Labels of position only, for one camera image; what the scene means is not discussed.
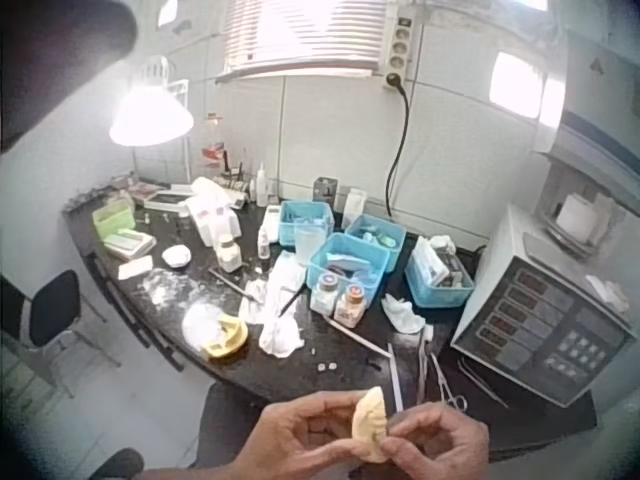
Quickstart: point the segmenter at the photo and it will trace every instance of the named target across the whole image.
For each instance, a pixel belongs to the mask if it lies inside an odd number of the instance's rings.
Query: curved workbench
[[[388,413],[395,412],[388,360],[363,348],[312,313],[308,309],[308,292],[298,302],[296,311],[305,346],[289,358],[277,359],[265,354],[258,346],[262,326],[253,325],[249,326],[247,344],[230,358],[211,361],[201,357],[186,343],[182,334],[181,322],[189,308],[195,303],[207,302],[235,315],[241,300],[238,294],[216,282],[208,273],[208,268],[216,265],[213,250],[203,245],[190,219],[138,209],[136,229],[155,236],[158,241],[150,253],[154,269],[119,281],[118,267],[122,262],[107,253],[93,227],[91,213],[100,206],[102,199],[95,198],[65,213],[78,251],[105,298],[131,331],[146,347],[153,345],[158,348],[175,368],[180,369],[181,365],[172,357],[172,352],[179,351],[216,379],[242,388],[265,402],[288,400],[318,390],[366,389],[380,385],[385,392]],[[229,278],[240,286],[258,276],[255,269],[256,236],[263,214],[264,209],[254,205],[246,206],[238,213],[243,233],[238,244],[246,265]],[[144,221],[145,215],[149,217],[148,224]],[[403,272],[415,241],[415,236],[407,236],[396,270],[385,276],[371,308],[355,329],[357,334],[384,350],[388,342],[393,345],[405,408],[413,406],[416,401],[418,338],[393,330],[382,311],[380,298],[384,292],[398,299],[411,298]],[[189,247],[192,261],[184,271],[174,272],[160,255],[165,248],[179,243]],[[280,251],[279,245],[271,246],[271,264]],[[460,257],[473,273],[473,254],[461,253]],[[417,313],[436,324],[432,347],[440,351],[441,366],[451,389],[455,394],[466,396],[470,416],[489,426],[493,460],[541,448],[597,425],[590,393],[569,408],[562,409],[480,365],[474,365],[474,369],[511,407],[505,409],[460,373],[457,367],[460,354],[447,347],[462,309],[418,309]],[[330,362],[337,363],[337,370],[318,372],[319,363]],[[427,398],[439,400],[434,377],[430,371]]]

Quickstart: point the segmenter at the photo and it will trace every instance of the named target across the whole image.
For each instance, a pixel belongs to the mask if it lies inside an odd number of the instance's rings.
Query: power cord
[[[404,148],[404,141],[407,138],[407,129],[409,128],[409,99],[407,98],[407,92],[404,90],[402,86],[402,79],[400,75],[396,73],[391,73],[387,75],[387,83],[392,87],[395,87],[400,95],[402,95],[402,99],[404,100],[404,127],[402,129],[402,137],[400,138],[400,146],[398,147],[398,153],[396,154],[396,158],[391,165],[391,169],[389,170],[389,175],[387,175],[387,186],[384,192],[385,204],[387,206],[387,214],[391,217],[391,206],[389,204],[391,197],[391,180],[392,178],[395,180],[395,176],[393,175],[396,169],[398,168],[398,162],[400,161],[400,155],[402,155],[402,149]]]

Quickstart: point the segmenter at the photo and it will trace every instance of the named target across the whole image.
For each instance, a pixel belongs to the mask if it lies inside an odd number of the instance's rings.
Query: chair backrest
[[[62,272],[38,290],[31,302],[29,337],[43,347],[80,315],[80,284],[73,270]]]
[[[0,283],[0,323],[2,330],[20,341],[20,322],[26,296],[4,277]]]

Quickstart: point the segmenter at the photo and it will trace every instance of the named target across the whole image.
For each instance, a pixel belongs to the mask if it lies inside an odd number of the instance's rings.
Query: white dish
[[[191,250],[184,245],[174,245],[162,252],[162,259],[171,268],[182,268],[191,261]]]

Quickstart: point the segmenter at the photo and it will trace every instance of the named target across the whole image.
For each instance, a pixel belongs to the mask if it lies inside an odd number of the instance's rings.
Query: blue container
[[[388,237],[396,241],[395,248],[387,248],[389,250],[389,261],[387,262],[386,273],[393,272],[398,262],[398,257],[404,245],[404,239],[407,236],[407,229],[392,222],[382,220],[378,217],[367,215],[366,213],[356,218],[356,221],[347,227],[345,233],[356,238],[362,238],[367,229],[375,228],[377,231],[384,232]]]
[[[282,202],[280,210],[280,245],[283,247],[293,247],[295,240],[296,218],[320,218],[327,224],[327,236],[333,232],[335,220],[331,207],[325,202],[309,202],[304,200],[290,200]]]
[[[352,255],[371,263],[371,281],[368,283],[357,282],[364,289],[364,297],[367,306],[369,306],[380,286],[384,269],[389,261],[389,251],[386,248],[371,245],[364,240],[345,235],[344,233],[332,234],[324,245],[311,257],[309,268],[307,268],[307,286],[312,290],[316,283],[318,283],[320,276],[329,271],[327,270],[328,253]],[[338,290],[340,293],[344,292],[347,286],[356,283],[342,275],[336,276],[338,277]]]
[[[429,287],[424,283],[422,275],[420,275],[420,270],[413,259],[413,255],[409,257],[404,273],[409,281],[409,289],[413,295],[413,302],[418,307],[454,308],[459,307],[467,300],[471,292],[473,292],[475,285],[460,260],[457,260],[457,262],[463,276],[462,288]]]

